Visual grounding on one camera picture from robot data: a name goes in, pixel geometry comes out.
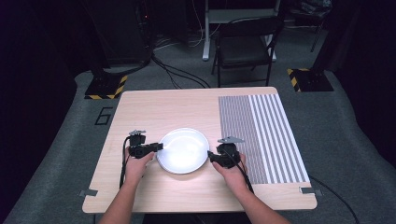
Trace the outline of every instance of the white bowl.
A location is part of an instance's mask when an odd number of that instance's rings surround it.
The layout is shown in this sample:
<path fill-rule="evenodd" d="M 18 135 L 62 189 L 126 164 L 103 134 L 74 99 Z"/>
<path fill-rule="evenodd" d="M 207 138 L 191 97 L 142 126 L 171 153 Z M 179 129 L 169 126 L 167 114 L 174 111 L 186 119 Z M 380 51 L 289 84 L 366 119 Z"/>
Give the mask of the white bowl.
<path fill-rule="evenodd" d="M 202 133 L 194 129 L 173 130 L 160 143 L 163 143 L 163 149 L 157 152 L 158 163 L 172 174 L 191 173 L 207 159 L 209 143 Z"/>

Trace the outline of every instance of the gray carpet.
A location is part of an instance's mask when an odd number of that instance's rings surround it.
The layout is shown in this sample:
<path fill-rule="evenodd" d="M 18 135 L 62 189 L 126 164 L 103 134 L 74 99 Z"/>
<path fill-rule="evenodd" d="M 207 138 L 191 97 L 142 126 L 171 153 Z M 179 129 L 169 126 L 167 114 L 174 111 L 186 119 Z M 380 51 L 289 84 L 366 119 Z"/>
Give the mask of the gray carpet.
<path fill-rule="evenodd" d="M 279 92 L 307 172 L 348 202 L 361 223 L 395 223 L 396 170 L 378 155 L 357 125 L 337 78 L 326 72 L 334 88 L 331 92 L 295 92 L 291 86 L 287 69 L 312 66 L 325 34 L 322 33 L 315 52 L 310 53 L 313 33 L 285 29 L 276 46 L 270 86 Z M 210 75 L 213 58 L 202 61 L 203 44 L 195 48 L 175 44 L 154 52 L 164 63 L 191 72 L 215 87 L 216 78 Z M 264 71 L 258 67 L 253 73 Z M 112 107 L 105 111 L 111 121 L 119 100 L 84 100 L 91 80 L 89 72 L 76 77 L 78 91 L 64 124 L 5 223 L 92 223 L 93 216 L 81 210 L 84 199 L 78 194 L 90 185 L 109 129 L 109 124 L 94 125 L 96 119 L 103 107 Z M 200 88 L 187 79 L 175 80 L 186 89 Z M 233 86 L 260 85 L 256 82 Z M 124 90 L 173 88 L 169 76 L 157 64 L 150 63 L 128 76 Z M 312 211 L 282 211 L 282 215 L 293 223 L 354 223 L 338 198 L 311 181 L 324 193 L 318 197 L 318 207 Z M 133 223 L 141 223 L 142 217 L 134 216 Z"/>

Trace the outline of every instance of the black device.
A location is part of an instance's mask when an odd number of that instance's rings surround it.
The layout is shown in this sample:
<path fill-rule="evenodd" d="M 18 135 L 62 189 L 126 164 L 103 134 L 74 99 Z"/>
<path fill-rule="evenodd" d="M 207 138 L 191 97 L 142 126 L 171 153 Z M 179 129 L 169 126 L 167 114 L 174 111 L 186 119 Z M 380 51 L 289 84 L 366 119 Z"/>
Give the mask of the black device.
<path fill-rule="evenodd" d="M 222 143 L 216 147 L 219 155 L 216 155 L 211 151 L 207 151 L 207 156 L 209 157 L 210 162 L 215 161 L 220 166 L 230 169 L 241 161 L 241 157 L 239 156 L 235 143 L 242 143 L 244 140 L 235 137 L 226 137 L 218 140 L 218 142 Z"/>
<path fill-rule="evenodd" d="M 158 150 L 163 149 L 162 143 L 151 143 L 148 145 L 143 145 L 146 142 L 146 136 L 141 133 L 145 133 L 146 131 L 133 131 L 129 133 L 129 155 L 135 157 L 137 159 L 143 158 L 148 155 L 150 152 L 157 152 Z"/>
<path fill-rule="evenodd" d="M 133 132 L 129 133 L 129 136 L 125 138 L 122 147 L 122 168 L 121 168 L 121 175 L 120 175 L 120 188 L 123 185 L 123 180 L 125 177 L 125 170 L 126 170 L 126 163 L 128 159 L 125 159 L 125 145 L 129 140 L 129 148 L 128 152 L 131 157 L 135 157 L 136 159 L 140 159 L 148 155 L 150 152 L 157 152 L 158 150 L 163 149 L 162 143 L 151 143 L 148 145 L 143 145 L 146 142 L 146 136 L 142 133 L 146 131 L 138 131 L 134 130 Z"/>

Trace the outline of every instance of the table top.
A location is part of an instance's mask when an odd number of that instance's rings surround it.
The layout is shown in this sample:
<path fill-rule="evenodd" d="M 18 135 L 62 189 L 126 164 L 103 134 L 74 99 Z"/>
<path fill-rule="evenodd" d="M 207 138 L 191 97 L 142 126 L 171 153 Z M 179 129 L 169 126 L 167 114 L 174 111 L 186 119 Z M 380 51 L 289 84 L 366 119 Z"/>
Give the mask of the table top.
<path fill-rule="evenodd" d="M 82 206 L 85 213 L 104 213 L 119 190 L 122 144 L 129 132 L 145 130 L 146 144 L 159 142 L 169 132 L 192 128 L 204 134 L 216 152 L 221 138 L 219 97 L 276 94 L 272 87 L 126 91 L 112 120 L 101 156 Z M 302 194 L 310 182 L 254 184 L 255 194 L 275 210 L 314 209 L 313 194 Z M 134 201 L 136 213 L 243 211 L 222 176 L 207 160 L 198 170 L 174 175 L 154 159 L 148 164 Z"/>

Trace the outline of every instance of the black chair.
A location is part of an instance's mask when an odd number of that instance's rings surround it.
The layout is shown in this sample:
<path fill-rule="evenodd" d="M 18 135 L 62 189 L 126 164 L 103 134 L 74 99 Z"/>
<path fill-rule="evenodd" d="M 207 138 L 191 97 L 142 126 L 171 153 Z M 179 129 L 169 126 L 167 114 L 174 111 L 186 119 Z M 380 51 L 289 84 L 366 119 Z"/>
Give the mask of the black chair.
<path fill-rule="evenodd" d="M 264 81 L 268 86 L 271 66 L 273 62 L 276 41 L 283 28 L 284 22 L 279 17 L 272 18 L 244 18 L 230 21 L 221 27 L 216 39 L 216 54 L 212 67 L 218 68 L 218 87 L 221 87 L 221 69 L 252 67 L 267 65 L 267 74 L 263 78 L 249 79 L 248 81 Z M 263 41 L 270 36 L 269 43 Z"/>
<path fill-rule="evenodd" d="M 301 6 L 300 4 L 295 4 L 295 6 L 290 7 L 290 15 L 295 18 L 295 25 L 296 26 L 316 26 L 317 29 L 315 31 L 316 36 L 315 36 L 315 41 L 314 44 L 312 45 L 311 52 L 314 51 L 315 45 L 318 42 L 318 38 L 320 35 L 320 32 L 323 27 L 323 23 L 326 20 L 326 17 L 330 14 L 332 7 L 323 7 L 323 8 L 310 8 L 309 10 L 307 8 L 307 4 L 305 4 L 305 7 Z"/>

